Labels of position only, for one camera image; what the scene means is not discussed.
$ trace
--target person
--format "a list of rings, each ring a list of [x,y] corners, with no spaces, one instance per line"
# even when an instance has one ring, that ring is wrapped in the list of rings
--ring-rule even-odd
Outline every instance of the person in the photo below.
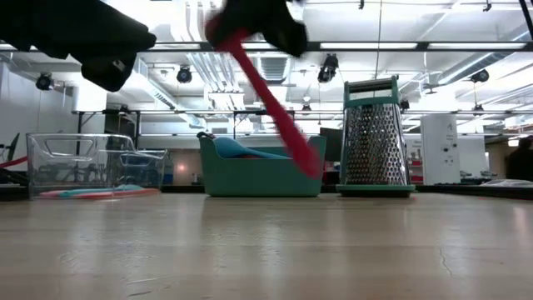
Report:
[[[533,181],[533,150],[531,139],[521,138],[516,149],[507,158],[507,179]]]

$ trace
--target light fixture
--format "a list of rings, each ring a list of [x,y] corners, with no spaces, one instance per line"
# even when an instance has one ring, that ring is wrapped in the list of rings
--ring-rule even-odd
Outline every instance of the light fixture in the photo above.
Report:
[[[484,83],[486,82],[487,80],[489,80],[489,73],[483,69],[479,72],[477,72],[476,74],[472,75],[470,77],[470,80],[473,82],[473,83]]]
[[[2,51],[2,52],[9,52],[9,51],[16,52],[16,51],[18,51],[18,49],[16,49],[15,47],[11,46],[8,43],[0,42],[0,51]],[[34,46],[31,46],[30,47],[30,51],[38,51],[38,49],[35,48]]]
[[[141,111],[141,114],[174,114],[174,111]]]
[[[242,47],[246,50],[269,50],[274,49],[274,47],[267,42],[245,42],[242,44]]]
[[[192,80],[191,67],[180,66],[176,79],[179,83],[189,83]]]
[[[522,49],[525,42],[432,42],[428,49]]]
[[[518,143],[520,142],[520,140],[518,139],[510,139],[509,141],[507,141],[507,146],[509,147],[518,147]]]
[[[336,70],[339,68],[339,60],[336,58],[336,54],[328,53],[326,59],[320,68],[318,73],[318,82],[319,83],[328,83],[336,75]]]
[[[202,47],[199,43],[195,42],[157,42],[154,47],[152,47],[150,50],[181,50],[181,51],[187,51],[187,50],[200,50]]]
[[[52,91],[54,87],[54,81],[52,80],[52,74],[42,72],[41,76],[37,78],[35,86],[41,91]]]
[[[416,42],[322,42],[321,49],[414,49]]]
[[[141,137],[171,137],[170,133],[146,133],[141,134]]]
[[[189,113],[189,114],[233,114],[233,111],[231,110],[190,110],[190,111],[185,111],[184,113]]]

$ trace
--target teal grater base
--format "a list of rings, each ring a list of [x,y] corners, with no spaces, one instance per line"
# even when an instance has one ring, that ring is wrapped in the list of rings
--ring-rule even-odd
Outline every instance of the teal grater base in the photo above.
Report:
[[[415,191],[414,185],[362,185],[337,184],[336,190],[343,197],[357,198],[408,198]]]

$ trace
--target vent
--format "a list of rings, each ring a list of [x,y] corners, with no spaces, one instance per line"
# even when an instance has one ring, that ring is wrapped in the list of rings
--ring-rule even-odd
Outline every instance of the vent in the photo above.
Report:
[[[211,130],[212,134],[224,134],[224,133],[227,133],[227,128],[226,127],[222,127],[222,128],[213,128]]]
[[[288,58],[258,58],[256,65],[267,84],[282,84],[291,71],[291,60]]]

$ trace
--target spotlight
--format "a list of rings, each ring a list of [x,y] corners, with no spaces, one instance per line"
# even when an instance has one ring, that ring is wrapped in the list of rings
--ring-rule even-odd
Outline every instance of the spotlight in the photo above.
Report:
[[[407,99],[403,99],[403,100],[400,101],[400,109],[401,109],[402,111],[405,111],[405,110],[407,110],[407,109],[409,109],[409,108],[410,108],[409,100],[407,100]]]
[[[180,70],[177,72],[177,81],[179,83],[189,83],[192,80],[191,67],[180,66]]]
[[[473,83],[484,83],[489,80],[489,73],[483,69],[470,77]]]
[[[320,68],[318,73],[319,83],[328,83],[336,75],[336,70],[339,68],[339,60],[336,58],[336,54],[327,54],[326,60]]]
[[[485,109],[483,108],[483,105],[481,105],[481,104],[477,104],[477,103],[476,103],[476,105],[472,108],[472,110],[473,110],[474,112],[483,112],[483,111],[485,111]],[[478,117],[478,116],[480,116],[480,115],[481,115],[480,113],[474,113],[474,117]]]
[[[52,91],[54,87],[54,81],[52,80],[51,73],[41,73],[41,76],[37,78],[35,86],[41,91]]]

